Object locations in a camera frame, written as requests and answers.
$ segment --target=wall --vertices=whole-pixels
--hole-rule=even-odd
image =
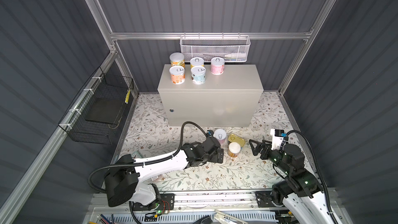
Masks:
[[[325,0],[99,0],[113,32],[305,32]],[[119,41],[140,91],[156,91],[174,40]],[[278,89],[301,41],[252,40],[264,89]]]
[[[338,0],[285,97],[351,218],[395,223],[398,0]]]
[[[0,40],[2,205],[109,50],[84,0],[0,0]],[[111,157],[67,139],[14,223],[76,223],[87,174]]]

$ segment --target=beige cabinet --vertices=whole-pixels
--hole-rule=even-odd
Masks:
[[[166,64],[158,91],[170,126],[192,121],[202,127],[248,127],[263,87],[256,65],[225,65],[221,75],[213,75],[205,65],[206,81],[192,82],[189,64],[185,82],[172,83],[171,65]]]

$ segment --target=white mesh basket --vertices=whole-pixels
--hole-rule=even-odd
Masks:
[[[249,53],[250,39],[249,36],[236,38],[181,36],[180,46],[186,62],[193,57],[202,57],[205,62],[210,62],[213,57],[222,57],[225,62],[245,62]]]

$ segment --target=floral tablecloth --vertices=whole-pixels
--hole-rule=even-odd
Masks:
[[[281,181],[281,178],[275,173],[269,160],[261,160],[259,155],[253,156],[248,143],[249,139],[271,140],[271,128],[285,131],[292,129],[277,93],[264,92],[249,127],[223,127],[227,135],[234,133],[246,140],[246,145],[238,157],[228,156],[226,142],[223,146],[224,163],[207,163],[200,167],[168,172],[162,174],[154,183],[161,191],[271,188],[274,183]],[[184,129],[184,143],[205,140],[203,133],[196,127]],[[159,94],[141,94],[121,156],[134,151],[139,151],[143,157],[157,156],[175,150],[179,141],[180,127],[168,125]],[[293,134],[289,142],[300,146]],[[312,172],[307,159],[305,167]]]

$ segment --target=white can lid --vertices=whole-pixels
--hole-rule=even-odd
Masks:
[[[229,144],[228,149],[232,152],[232,153],[239,153],[240,152],[240,144],[236,143],[236,142],[232,142]]]
[[[213,135],[216,139],[224,139],[226,138],[226,132],[223,129],[217,129],[214,131]]]
[[[201,66],[203,63],[205,63],[205,60],[203,60],[201,57],[194,57],[189,62],[194,66]]]
[[[184,60],[184,55],[180,52],[172,53],[170,55],[170,61],[172,62],[179,62]]]
[[[172,75],[183,75],[185,72],[185,69],[183,66],[172,66],[170,69],[170,74]]]
[[[212,63],[213,65],[218,65],[218,66],[220,66],[220,65],[223,65],[223,64],[225,63],[225,61],[224,61],[224,59],[221,58],[221,57],[214,57],[214,58],[212,58],[211,63]]]
[[[194,66],[194,67],[191,68],[191,74],[194,74],[194,75],[201,75],[201,74],[204,74],[204,73],[206,73],[205,67],[202,67],[202,66]]]

